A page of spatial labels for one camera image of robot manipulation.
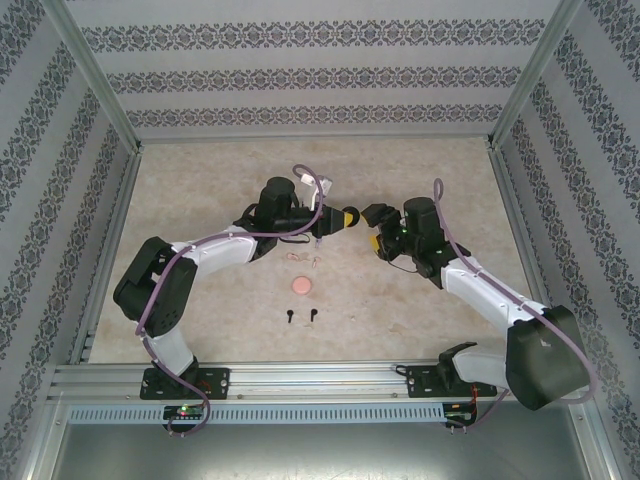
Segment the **grey metal sheet panel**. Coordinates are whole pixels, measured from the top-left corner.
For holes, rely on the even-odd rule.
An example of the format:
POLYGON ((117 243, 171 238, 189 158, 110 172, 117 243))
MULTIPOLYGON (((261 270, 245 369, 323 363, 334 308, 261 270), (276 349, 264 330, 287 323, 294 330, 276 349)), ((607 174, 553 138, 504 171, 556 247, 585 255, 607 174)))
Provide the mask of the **grey metal sheet panel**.
POLYGON ((52 480, 609 480, 559 422, 524 440, 497 425, 208 427, 172 439, 154 426, 73 425, 52 480))

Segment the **grey frame back rail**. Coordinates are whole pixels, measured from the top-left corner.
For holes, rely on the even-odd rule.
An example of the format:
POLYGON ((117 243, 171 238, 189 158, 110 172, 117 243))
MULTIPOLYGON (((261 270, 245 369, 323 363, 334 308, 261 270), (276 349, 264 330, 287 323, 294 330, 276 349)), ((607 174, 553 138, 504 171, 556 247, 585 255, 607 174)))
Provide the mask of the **grey frame back rail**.
POLYGON ((195 137, 163 137, 163 138, 141 138, 139 145, 169 145, 169 144, 196 144, 196 143, 227 143, 227 142, 261 142, 261 141, 320 141, 320 140, 353 140, 353 139, 482 139, 490 142, 492 136, 489 134, 472 133, 314 133, 314 134, 260 134, 260 135, 218 135, 218 136, 195 136, 195 137))

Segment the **aluminium frame side rail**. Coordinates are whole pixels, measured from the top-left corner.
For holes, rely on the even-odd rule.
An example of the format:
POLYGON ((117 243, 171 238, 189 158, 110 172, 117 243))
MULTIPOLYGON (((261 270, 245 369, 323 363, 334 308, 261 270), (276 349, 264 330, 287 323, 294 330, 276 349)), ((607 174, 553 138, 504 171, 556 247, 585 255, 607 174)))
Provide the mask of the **aluminium frame side rail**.
POLYGON ((72 340, 72 349, 64 361, 66 365, 77 365, 82 362, 86 340, 99 323, 143 152, 144 146, 140 144, 130 154, 126 168, 122 172, 90 289, 80 309, 79 324, 72 340))
POLYGON ((535 258, 533 244, 529 238, 525 219, 521 213, 520 204, 513 188, 505 161, 501 152, 491 144, 488 144, 487 146, 487 154, 512 230, 520 262, 530 290, 530 297, 538 303, 550 306, 551 301, 547 295, 542 274, 535 258))

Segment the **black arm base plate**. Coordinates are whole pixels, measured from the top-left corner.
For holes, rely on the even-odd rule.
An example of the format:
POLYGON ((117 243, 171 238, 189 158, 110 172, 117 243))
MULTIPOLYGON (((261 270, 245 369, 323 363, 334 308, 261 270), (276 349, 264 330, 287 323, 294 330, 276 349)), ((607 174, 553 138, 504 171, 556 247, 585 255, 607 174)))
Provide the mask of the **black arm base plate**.
POLYGON ((395 372, 405 379, 410 398, 495 397, 497 388, 463 381, 457 373, 445 374, 436 365, 397 365, 395 372))
MULTIPOLYGON (((188 369, 181 378, 203 392, 210 400, 225 400, 230 383, 227 368, 188 369)), ((144 371, 139 396, 142 400, 197 400, 200 396, 167 376, 158 368, 144 371)))

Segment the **aluminium mounting rail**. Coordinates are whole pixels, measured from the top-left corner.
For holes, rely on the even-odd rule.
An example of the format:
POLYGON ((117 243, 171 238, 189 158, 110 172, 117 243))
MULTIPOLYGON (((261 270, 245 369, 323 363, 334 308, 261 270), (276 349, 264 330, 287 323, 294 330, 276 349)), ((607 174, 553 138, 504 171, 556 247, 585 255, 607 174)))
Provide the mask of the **aluminium mounting rail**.
MULTIPOLYGON (((228 363, 224 387, 231 403, 404 401, 406 380, 393 362, 228 363)), ((132 403, 139 399, 143 364, 80 364, 54 370, 48 401, 132 403)))

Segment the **aluminium frame corner post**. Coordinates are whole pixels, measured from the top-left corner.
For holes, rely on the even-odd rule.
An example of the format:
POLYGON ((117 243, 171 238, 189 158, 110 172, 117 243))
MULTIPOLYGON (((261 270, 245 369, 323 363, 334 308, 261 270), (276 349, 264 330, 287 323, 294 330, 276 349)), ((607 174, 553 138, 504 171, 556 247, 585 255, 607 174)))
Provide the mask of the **aluminium frame corner post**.
POLYGON ((486 146, 488 152, 495 152, 509 134, 512 125, 524 108, 531 91, 539 81, 553 55, 554 49, 564 36, 582 1, 559 1, 494 128, 487 136, 486 146))
POLYGON ((65 0, 39 1, 127 150, 137 152, 141 141, 65 0))

